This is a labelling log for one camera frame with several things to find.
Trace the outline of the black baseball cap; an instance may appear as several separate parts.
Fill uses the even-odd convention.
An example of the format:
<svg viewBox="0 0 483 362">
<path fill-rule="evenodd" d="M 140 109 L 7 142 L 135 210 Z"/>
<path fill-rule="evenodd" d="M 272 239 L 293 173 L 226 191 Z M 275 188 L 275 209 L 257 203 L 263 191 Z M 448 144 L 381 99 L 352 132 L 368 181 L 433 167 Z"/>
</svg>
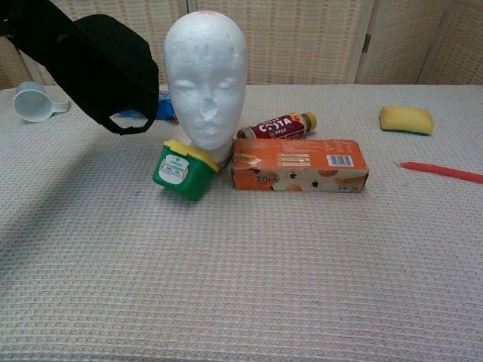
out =
<svg viewBox="0 0 483 362">
<path fill-rule="evenodd" d="M 15 42 L 99 125 L 118 135 L 143 133 L 155 120 L 158 66 L 149 43 L 115 18 L 71 20 L 51 0 L 0 0 L 14 14 Z M 122 117 L 133 109 L 144 118 Z"/>
</svg>

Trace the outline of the white woven tablecloth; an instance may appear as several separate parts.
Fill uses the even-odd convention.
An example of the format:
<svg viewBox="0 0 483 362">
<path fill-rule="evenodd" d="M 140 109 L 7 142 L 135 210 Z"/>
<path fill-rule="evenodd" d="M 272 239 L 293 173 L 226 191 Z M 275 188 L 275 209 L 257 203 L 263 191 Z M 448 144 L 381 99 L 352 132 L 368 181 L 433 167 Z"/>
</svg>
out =
<svg viewBox="0 0 483 362">
<path fill-rule="evenodd" d="M 152 181 L 176 124 L 120 137 L 0 90 L 0 362 L 483 362 L 483 86 L 250 86 L 243 124 L 314 112 L 359 143 L 365 190 L 197 202 Z M 428 109 L 431 135 L 384 131 Z"/>
</svg>

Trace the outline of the green tub with yellow lid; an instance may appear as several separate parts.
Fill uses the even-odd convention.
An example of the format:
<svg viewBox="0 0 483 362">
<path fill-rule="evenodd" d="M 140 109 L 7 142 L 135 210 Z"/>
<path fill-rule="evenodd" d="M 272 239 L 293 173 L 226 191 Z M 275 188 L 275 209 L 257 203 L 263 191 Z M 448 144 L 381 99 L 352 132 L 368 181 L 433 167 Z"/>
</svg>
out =
<svg viewBox="0 0 483 362">
<path fill-rule="evenodd" d="M 167 140 L 152 179 L 188 200 L 197 201 L 218 172 L 217 163 L 207 152 L 177 140 Z"/>
</svg>

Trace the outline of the white foam mannequin head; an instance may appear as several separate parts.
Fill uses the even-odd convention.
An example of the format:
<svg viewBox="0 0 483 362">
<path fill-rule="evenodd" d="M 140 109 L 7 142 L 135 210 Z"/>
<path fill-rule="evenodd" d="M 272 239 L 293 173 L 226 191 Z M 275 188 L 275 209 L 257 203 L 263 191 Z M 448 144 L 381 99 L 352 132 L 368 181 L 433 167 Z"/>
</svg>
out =
<svg viewBox="0 0 483 362">
<path fill-rule="evenodd" d="M 248 49 L 243 32 L 224 14 L 189 13 L 168 30 L 163 60 L 175 114 L 192 146 L 225 163 L 245 101 Z"/>
</svg>

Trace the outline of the light blue plastic cup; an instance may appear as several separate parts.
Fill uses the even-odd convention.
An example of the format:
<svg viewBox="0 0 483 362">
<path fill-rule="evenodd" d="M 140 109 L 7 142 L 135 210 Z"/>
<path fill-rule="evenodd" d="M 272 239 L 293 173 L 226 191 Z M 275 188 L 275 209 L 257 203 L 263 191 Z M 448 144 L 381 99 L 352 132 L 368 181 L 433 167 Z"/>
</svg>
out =
<svg viewBox="0 0 483 362">
<path fill-rule="evenodd" d="M 17 86 L 13 107 L 23 120 L 39 123 L 48 120 L 54 114 L 67 112 L 69 100 L 56 103 L 51 100 L 41 84 L 24 81 Z"/>
</svg>

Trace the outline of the red pen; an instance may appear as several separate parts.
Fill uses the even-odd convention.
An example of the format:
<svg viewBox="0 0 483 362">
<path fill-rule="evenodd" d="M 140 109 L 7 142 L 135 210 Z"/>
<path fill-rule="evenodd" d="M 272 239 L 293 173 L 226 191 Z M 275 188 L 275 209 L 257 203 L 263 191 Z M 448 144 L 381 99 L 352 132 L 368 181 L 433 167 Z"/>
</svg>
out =
<svg viewBox="0 0 483 362">
<path fill-rule="evenodd" d="M 406 161 L 398 164 L 408 170 L 415 170 L 425 173 L 434 173 L 441 176 L 453 177 L 465 181 L 483 184 L 483 174 L 472 173 L 464 170 L 457 170 L 450 167 L 443 167 L 434 164 L 426 164 L 420 162 Z"/>
</svg>

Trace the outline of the yellow sponge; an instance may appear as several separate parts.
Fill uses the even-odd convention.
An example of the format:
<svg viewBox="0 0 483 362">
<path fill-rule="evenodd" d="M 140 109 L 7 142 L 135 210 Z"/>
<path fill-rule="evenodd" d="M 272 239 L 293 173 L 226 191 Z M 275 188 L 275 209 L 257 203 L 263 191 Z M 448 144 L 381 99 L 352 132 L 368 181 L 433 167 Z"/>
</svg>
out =
<svg viewBox="0 0 483 362">
<path fill-rule="evenodd" d="M 428 109 L 406 106 L 383 106 L 379 114 L 380 128 L 384 131 L 397 131 L 431 135 L 434 121 Z"/>
</svg>

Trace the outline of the Costa coffee bottle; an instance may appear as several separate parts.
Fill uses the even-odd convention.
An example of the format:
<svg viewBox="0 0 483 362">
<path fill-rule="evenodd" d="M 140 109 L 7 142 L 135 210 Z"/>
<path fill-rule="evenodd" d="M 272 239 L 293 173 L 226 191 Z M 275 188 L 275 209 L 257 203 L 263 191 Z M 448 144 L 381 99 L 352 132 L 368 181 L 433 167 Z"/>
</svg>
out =
<svg viewBox="0 0 483 362">
<path fill-rule="evenodd" d="M 236 136 L 242 139 L 302 139 L 316 128 L 318 120 L 311 112 L 290 113 L 253 126 L 241 128 Z"/>
</svg>

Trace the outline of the orange biscuit box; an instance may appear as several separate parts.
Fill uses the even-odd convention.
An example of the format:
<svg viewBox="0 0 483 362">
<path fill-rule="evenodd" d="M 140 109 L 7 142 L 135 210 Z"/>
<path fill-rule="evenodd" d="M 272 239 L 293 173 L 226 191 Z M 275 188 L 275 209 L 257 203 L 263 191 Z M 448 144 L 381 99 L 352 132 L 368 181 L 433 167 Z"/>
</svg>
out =
<svg viewBox="0 0 483 362">
<path fill-rule="evenodd" d="M 237 139 L 229 171 L 251 191 L 358 193 L 369 175 L 354 140 Z"/>
</svg>

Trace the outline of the blue snack bag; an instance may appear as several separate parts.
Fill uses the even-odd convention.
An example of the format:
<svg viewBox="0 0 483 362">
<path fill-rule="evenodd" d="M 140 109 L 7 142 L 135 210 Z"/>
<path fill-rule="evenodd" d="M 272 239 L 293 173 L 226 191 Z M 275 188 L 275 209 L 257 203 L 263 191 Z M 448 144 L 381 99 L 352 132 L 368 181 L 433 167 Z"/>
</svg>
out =
<svg viewBox="0 0 483 362">
<path fill-rule="evenodd" d="M 144 115 L 133 109 L 120 111 L 119 115 L 122 117 L 144 118 Z M 171 97 L 167 90 L 158 92 L 158 106 L 155 118 L 157 120 L 177 121 Z"/>
</svg>

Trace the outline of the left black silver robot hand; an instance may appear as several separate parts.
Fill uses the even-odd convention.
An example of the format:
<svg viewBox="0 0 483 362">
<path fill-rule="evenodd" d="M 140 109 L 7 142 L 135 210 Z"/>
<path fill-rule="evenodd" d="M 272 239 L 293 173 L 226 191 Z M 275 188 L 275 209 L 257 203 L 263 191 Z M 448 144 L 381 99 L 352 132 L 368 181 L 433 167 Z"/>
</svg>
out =
<svg viewBox="0 0 483 362">
<path fill-rule="evenodd" d="M 15 38 L 18 35 L 18 23 L 14 14 L 0 14 L 0 37 L 6 38 L 17 50 Z"/>
</svg>

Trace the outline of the woven folding screen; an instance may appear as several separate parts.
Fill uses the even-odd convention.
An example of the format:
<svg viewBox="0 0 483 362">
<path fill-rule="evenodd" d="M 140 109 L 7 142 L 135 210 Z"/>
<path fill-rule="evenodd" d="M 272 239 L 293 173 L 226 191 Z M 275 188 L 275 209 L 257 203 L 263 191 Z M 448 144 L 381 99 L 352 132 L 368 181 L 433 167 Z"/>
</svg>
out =
<svg viewBox="0 0 483 362">
<path fill-rule="evenodd" d="M 71 20 L 105 14 L 134 30 L 158 66 L 170 27 L 195 11 L 234 20 L 249 84 L 483 86 L 483 0 L 51 0 Z M 0 37 L 0 89 L 51 85 Z"/>
</svg>

